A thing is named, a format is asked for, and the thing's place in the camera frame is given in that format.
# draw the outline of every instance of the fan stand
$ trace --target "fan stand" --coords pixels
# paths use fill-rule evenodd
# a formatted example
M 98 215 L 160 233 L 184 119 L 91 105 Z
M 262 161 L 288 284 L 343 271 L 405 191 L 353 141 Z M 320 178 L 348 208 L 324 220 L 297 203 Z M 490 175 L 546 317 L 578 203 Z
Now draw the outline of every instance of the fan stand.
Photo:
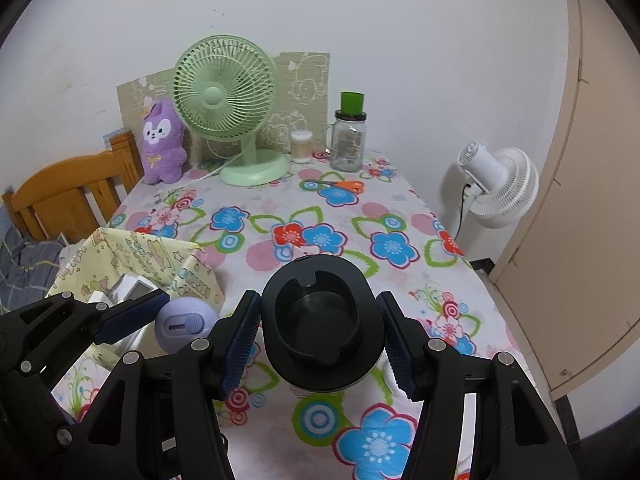
M 278 180 L 289 171 L 289 161 L 273 150 L 256 150 L 255 134 L 240 141 L 242 155 L 220 171 L 220 178 L 231 186 L 260 186 Z

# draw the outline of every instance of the purple round device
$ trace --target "purple round device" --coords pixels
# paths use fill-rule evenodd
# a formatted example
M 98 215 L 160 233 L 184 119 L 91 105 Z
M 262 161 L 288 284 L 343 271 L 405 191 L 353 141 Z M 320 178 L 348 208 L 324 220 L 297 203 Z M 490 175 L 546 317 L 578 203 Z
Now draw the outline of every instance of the purple round device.
M 168 354 L 199 337 L 206 337 L 220 319 L 218 313 L 199 298 L 185 296 L 167 303 L 156 316 L 156 341 Z

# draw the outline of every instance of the wooden bed frame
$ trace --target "wooden bed frame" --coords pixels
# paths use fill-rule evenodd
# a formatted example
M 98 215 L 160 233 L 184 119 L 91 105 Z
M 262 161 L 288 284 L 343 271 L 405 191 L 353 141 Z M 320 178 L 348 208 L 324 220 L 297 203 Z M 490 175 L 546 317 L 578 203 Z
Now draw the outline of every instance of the wooden bed frame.
M 138 148 L 131 132 L 111 137 L 111 150 L 97 155 L 75 156 L 47 166 L 33 175 L 16 192 L 7 191 L 2 200 L 22 234 L 36 241 L 63 233 L 70 243 L 87 238 L 98 221 L 87 201 L 87 187 L 104 219 L 114 215 L 120 199 L 113 185 L 119 177 L 127 194 L 142 177 Z

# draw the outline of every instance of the stuffed animal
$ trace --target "stuffed animal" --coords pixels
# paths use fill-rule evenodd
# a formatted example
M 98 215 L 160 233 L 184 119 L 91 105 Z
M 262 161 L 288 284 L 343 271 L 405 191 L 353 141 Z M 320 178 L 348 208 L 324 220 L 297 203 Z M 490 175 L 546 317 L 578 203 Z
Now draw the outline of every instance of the stuffed animal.
M 182 147 L 182 121 L 171 99 L 153 105 L 142 127 L 142 167 L 145 184 L 178 182 L 187 152 Z

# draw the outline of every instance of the door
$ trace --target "door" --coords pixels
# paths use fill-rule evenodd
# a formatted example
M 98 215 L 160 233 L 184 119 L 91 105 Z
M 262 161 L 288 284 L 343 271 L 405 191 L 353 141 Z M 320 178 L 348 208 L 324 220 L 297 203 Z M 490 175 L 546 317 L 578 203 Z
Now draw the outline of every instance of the door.
M 640 335 L 640 55 L 604 0 L 579 0 L 582 58 L 551 188 L 495 282 L 558 398 Z

